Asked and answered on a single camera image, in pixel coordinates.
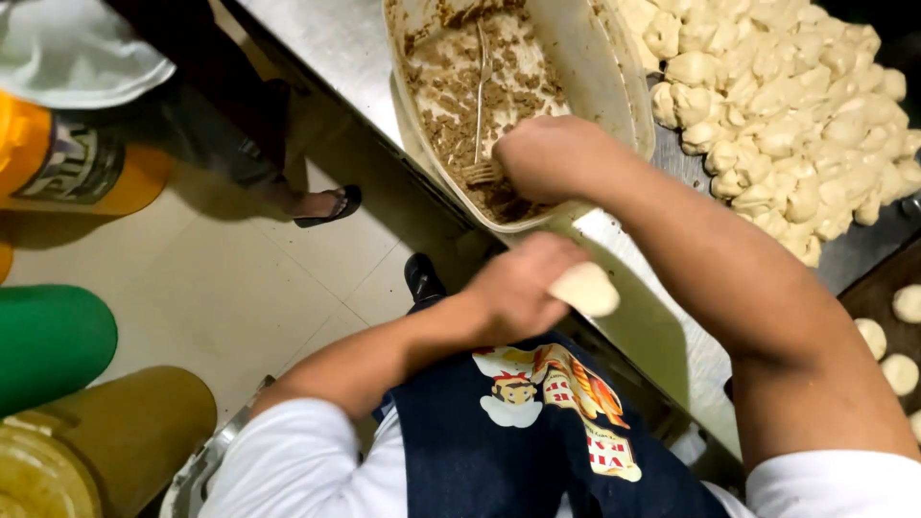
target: tiled floor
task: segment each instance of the tiled floor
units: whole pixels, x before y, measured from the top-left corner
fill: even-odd
[[[241,32],[228,32],[247,48]],[[100,380],[178,365],[208,384],[223,423],[264,375],[405,313],[402,268],[413,251],[430,253],[450,288],[479,267],[456,252],[464,230],[337,105],[321,94],[294,99],[291,126],[289,151],[308,158],[291,160],[286,174],[297,181],[306,166],[311,191],[360,184],[365,201],[353,216],[301,230],[237,187],[179,166],[151,206],[125,218],[13,215],[6,286],[95,292],[120,335]]]

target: navy apron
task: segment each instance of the navy apron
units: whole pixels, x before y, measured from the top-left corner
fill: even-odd
[[[553,517],[564,494],[576,517],[727,516],[559,333],[446,359],[391,390],[376,417],[394,404],[410,518]]]

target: green bucket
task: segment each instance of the green bucket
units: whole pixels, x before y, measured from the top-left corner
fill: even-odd
[[[0,288],[0,418],[84,388],[117,341],[109,308],[85,289]]]

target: stainless steel table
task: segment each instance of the stainless steel table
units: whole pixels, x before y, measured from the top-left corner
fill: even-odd
[[[386,147],[436,186],[436,196],[457,207],[458,202],[432,172],[418,142],[406,130],[408,123],[391,79],[381,0],[225,3],[235,14],[255,20],[263,37],[280,43],[287,59],[318,77],[355,110]],[[706,192],[709,179],[701,160],[684,156],[677,136],[670,131],[657,127],[657,139],[654,163]],[[735,415],[723,393],[730,376],[729,357],[717,341],[669,296],[634,242],[609,215],[595,209],[575,221],[558,218],[550,226],[583,241],[594,250],[596,260],[614,273],[623,304],[612,317],[591,323],[664,394],[740,457]],[[894,206],[888,207],[877,225],[855,227],[825,245],[817,274],[838,293],[919,228],[921,222],[904,218]]]

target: white shirt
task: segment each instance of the white shirt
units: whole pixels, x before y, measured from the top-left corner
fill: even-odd
[[[260,414],[230,445],[199,517],[407,516],[405,453],[395,409],[380,423],[361,465],[357,454],[355,429],[338,407],[317,399],[285,402]],[[921,514],[915,495],[921,464],[889,453],[773,458],[749,475],[747,507],[706,485],[733,518]],[[557,516],[568,514],[564,499]]]
[[[46,108],[118,106],[176,70],[102,0],[0,2],[0,89]]]

